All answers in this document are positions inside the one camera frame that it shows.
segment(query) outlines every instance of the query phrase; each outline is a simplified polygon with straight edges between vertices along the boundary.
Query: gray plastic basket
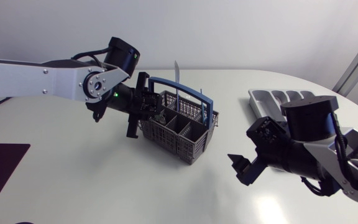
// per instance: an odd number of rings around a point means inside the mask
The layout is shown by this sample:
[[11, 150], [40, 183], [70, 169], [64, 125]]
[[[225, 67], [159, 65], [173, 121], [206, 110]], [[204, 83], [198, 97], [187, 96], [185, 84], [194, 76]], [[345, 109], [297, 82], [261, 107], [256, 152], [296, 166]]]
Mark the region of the gray plastic basket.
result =
[[218, 124], [219, 113], [204, 111], [204, 117], [212, 114], [212, 123], [202, 121], [201, 104], [179, 96], [177, 111], [177, 96], [169, 91], [163, 91], [163, 111], [161, 115], [151, 117], [148, 121], [140, 121], [140, 129], [145, 138], [156, 142], [164, 149], [177, 154], [183, 161], [192, 164], [205, 152], [210, 142], [214, 127]]

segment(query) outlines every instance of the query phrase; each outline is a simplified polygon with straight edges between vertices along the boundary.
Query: blue basket handle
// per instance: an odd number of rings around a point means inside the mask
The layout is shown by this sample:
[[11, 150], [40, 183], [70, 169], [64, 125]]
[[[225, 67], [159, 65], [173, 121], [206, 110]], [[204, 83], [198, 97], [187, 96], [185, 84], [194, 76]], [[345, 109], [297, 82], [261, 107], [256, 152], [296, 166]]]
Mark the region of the blue basket handle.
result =
[[154, 83], [159, 83], [163, 85], [167, 85], [173, 88], [176, 88], [177, 90], [183, 91], [190, 96], [196, 98], [197, 100], [200, 100], [201, 102], [206, 104], [206, 111], [207, 111], [207, 120], [206, 120], [206, 126], [208, 129], [212, 127], [212, 116], [213, 116], [213, 105], [214, 101], [209, 99], [207, 96], [202, 95], [201, 93], [195, 91], [194, 89], [188, 88], [185, 85], [182, 85], [180, 83], [173, 82], [171, 80], [167, 80], [164, 78], [157, 78], [157, 77], [151, 77], [149, 78], [149, 90], [151, 92], [154, 92]]

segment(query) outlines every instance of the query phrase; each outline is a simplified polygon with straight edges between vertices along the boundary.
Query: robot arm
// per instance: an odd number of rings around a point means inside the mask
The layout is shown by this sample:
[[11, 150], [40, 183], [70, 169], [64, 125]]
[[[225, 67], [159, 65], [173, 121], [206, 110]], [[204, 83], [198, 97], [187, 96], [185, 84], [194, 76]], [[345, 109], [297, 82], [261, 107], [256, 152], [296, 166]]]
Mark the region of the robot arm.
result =
[[[97, 54], [107, 53], [104, 62]], [[89, 56], [91, 62], [78, 61]], [[121, 39], [112, 37], [109, 47], [85, 52], [68, 60], [28, 63], [0, 60], [0, 97], [53, 95], [86, 102], [98, 122], [106, 108], [129, 113], [127, 137], [137, 138], [139, 119], [147, 119], [160, 110], [160, 96], [145, 88], [149, 77], [138, 76], [136, 88], [122, 82], [132, 76], [140, 53]]]
[[[282, 105], [288, 122], [259, 118], [247, 130], [257, 158], [251, 163], [229, 155], [237, 178], [252, 184], [270, 166], [301, 176], [316, 195], [330, 196], [342, 189], [358, 202], [358, 131], [340, 128], [336, 109], [335, 96], [316, 96]], [[320, 188], [306, 178], [317, 180]]]

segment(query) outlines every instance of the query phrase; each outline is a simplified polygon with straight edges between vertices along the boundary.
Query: white tabletop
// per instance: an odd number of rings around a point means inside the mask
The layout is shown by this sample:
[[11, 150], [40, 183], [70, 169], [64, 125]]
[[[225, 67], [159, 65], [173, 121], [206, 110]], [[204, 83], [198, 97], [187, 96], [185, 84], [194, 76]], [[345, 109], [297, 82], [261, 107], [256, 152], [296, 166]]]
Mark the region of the white tabletop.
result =
[[[173, 70], [147, 72], [175, 79]], [[127, 114], [119, 111], [108, 109], [95, 123], [84, 103], [54, 96], [0, 105], [0, 142], [31, 144], [0, 193], [0, 223], [358, 222], [358, 203], [342, 192], [315, 196], [297, 175], [271, 168], [247, 187], [227, 157], [256, 156], [246, 136], [255, 121], [248, 89], [332, 91], [256, 70], [182, 70], [180, 81], [202, 88], [219, 112], [206, 152], [191, 166], [140, 130], [139, 139], [126, 138]], [[358, 130], [358, 106], [341, 96], [338, 102], [340, 125]]]

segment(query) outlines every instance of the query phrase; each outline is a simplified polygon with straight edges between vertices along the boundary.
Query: white wall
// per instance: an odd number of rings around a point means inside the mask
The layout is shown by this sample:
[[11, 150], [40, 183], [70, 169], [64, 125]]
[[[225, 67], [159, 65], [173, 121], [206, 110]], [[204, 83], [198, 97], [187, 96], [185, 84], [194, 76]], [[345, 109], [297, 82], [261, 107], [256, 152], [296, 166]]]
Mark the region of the white wall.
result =
[[358, 52], [358, 0], [0, 0], [0, 58], [69, 58], [111, 36], [140, 51], [139, 69], [176, 59], [181, 69], [270, 70], [332, 88]]

